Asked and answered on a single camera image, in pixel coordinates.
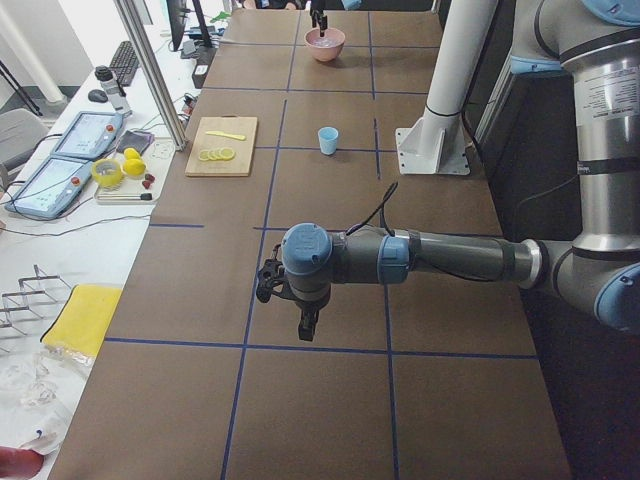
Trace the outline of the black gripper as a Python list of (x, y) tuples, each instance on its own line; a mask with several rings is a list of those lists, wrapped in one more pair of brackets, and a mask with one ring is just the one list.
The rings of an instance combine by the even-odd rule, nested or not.
[(318, 27), (319, 36), (324, 37), (327, 30), (327, 17), (324, 14), (325, 1), (324, 0), (310, 0), (309, 12), (313, 27)]
[(323, 309), (330, 300), (330, 289), (323, 292), (306, 292), (297, 295), (295, 304), (302, 310), (298, 324), (298, 338), (302, 341), (312, 342), (318, 322), (318, 311)]

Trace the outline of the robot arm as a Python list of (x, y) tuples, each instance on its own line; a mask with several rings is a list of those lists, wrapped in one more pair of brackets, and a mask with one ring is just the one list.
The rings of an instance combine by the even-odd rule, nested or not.
[(639, 5), (635, 1), (519, 1), (510, 71), (570, 79), (574, 147), (553, 141), (572, 170), (555, 185), (561, 203), (533, 201), (542, 178), (516, 160), (522, 136), (498, 125), (482, 145), (505, 238), (394, 229), (362, 221), (330, 233), (314, 223), (284, 235), (275, 274), (258, 297), (300, 311), (298, 335), (314, 337), (335, 284), (399, 284), (414, 271), (539, 290), (600, 324), (639, 331)]
[[(361, 6), (360, 0), (341, 0), (339, 1), (339, 5), (343, 7), (344, 10), (356, 10)], [(327, 1), (326, 0), (310, 0), (307, 2), (307, 7), (309, 11), (309, 15), (311, 18), (311, 24), (314, 29), (319, 30), (319, 34), (321, 37), (325, 35), (325, 31), (328, 29), (328, 18), (325, 13), (327, 10)]]

